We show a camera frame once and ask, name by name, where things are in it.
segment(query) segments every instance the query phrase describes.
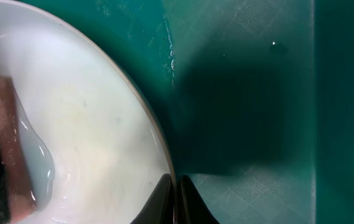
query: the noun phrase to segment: milky liquid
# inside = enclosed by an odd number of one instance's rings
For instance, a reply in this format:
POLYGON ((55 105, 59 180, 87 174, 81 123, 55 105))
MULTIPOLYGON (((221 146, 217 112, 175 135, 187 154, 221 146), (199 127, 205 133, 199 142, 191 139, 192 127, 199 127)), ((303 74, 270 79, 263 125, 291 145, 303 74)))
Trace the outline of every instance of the milky liquid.
POLYGON ((15 93, 19 140, 33 186, 33 199, 38 210, 43 210, 51 199, 55 178, 54 162, 44 142, 30 125, 22 103, 15 93))

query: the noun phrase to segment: textured plastic surface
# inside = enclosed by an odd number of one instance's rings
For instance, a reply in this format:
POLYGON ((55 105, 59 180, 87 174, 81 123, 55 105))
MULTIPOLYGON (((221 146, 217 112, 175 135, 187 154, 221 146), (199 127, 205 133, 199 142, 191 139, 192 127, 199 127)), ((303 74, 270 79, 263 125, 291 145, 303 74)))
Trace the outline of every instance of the textured plastic surface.
POLYGON ((221 224, 354 223, 354 2, 25 2, 127 71, 221 224))

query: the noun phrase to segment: sponge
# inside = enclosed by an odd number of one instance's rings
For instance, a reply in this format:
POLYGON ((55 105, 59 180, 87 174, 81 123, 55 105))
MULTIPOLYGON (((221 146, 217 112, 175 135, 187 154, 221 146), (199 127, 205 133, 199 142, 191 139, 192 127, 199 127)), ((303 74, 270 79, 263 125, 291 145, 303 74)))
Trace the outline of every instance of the sponge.
POLYGON ((35 209, 18 137, 14 87, 0 77, 0 223, 18 222, 35 209))

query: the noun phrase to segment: water droplet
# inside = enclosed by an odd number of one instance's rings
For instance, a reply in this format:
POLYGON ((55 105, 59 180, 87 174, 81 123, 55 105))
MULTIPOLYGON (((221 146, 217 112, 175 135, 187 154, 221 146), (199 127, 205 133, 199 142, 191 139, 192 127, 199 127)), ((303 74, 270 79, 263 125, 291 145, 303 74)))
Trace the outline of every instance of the water droplet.
POLYGON ((44 156, 45 156, 45 155, 44 155, 44 151, 42 150, 41 146, 39 146, 39 148, 40 148, 40 150, 41 150, 42 156, 44 157, 44 156))
POLYGON ((33 191, 30 191, 30 194, 32 195, 32 199, 35 200, 35 197, 33 195, 33 191))
POLYGON ((23 128, 25 128, 25 129, 27 130, 27 126, 26 126, 26 124, 23 122, 23 120, 19 118, 19 121, 21 122, 23 128))
POLYGON ((62 221, 62 220, 58 220, 58 219, 54 219, 54 218, 52 218, 52 220, 55 222, 59 222, 59 223, 67 223, 66 221, 62 221))
POLYGON ((274 41, 272 42, 269 51, 272 54, 286 54, 288 52, 288 49, 282 43, 278 43, 274 41))

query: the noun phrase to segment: bowl rim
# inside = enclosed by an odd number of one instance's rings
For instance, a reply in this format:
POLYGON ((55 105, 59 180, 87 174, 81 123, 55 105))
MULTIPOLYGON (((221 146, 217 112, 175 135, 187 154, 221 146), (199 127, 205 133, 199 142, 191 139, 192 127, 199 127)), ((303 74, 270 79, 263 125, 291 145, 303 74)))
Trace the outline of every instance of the bowl rim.
POLYGON ((61 24, 64 26, 66 29, 69 29, 70 31, 74 32, 77 36, 82 38, 86 43, 88 43, 93 49, 96 50, 98 54, 100 54, 119 74, 119 76, 124 80, 124 82, 127 84, 129 89, 134 93, 134 96, 138 100, 138 102, 141 104, 142 108, 145 111, 146 116, 149 118, 149 121, 151 122, 154 131, 157 134, 157 137, 159 138, 159 142, 163 148, 163 152, 165 155, 165 158, 167 160, 167 163, 169 165, 170 169, 170 175, 171 175, 171 181, 173 185, 173 191, 174 194, 176 193, 177 189, 177 179, 175 176, 175 171, 174 171, 174 166, 172 165, 172 160, 169 152, 169 147, 167 145, 167 142, 164 138, 164 134, 161 130, 160 125, 157 122, 157 118, 152 112, 150 106, 146 103, 146 99, 140 94, 140 91, 138 90, 137 87, 134 86, 133 82, 129 79, 129 77, 124 73, 124 71, 119 67, 119 65, 113 61, 112 58, 108 54, 106 54, 100 47, 98 47, 91 39, 89 39, 85 34, 80 32, 78 29, 74 28, 74 26, 70 25, 69 23, 63 21, 61 18, 43 10, 38 7, 23 3, 23 2, 18 2, 18 1, 13 1, 13 0, 0 0, 0 3, 2 4, 11 4, 19 7, 26 8, 28 10, 34 11, 36 13, 39 13, 45 17, 48 17, 49 19, 61 24))

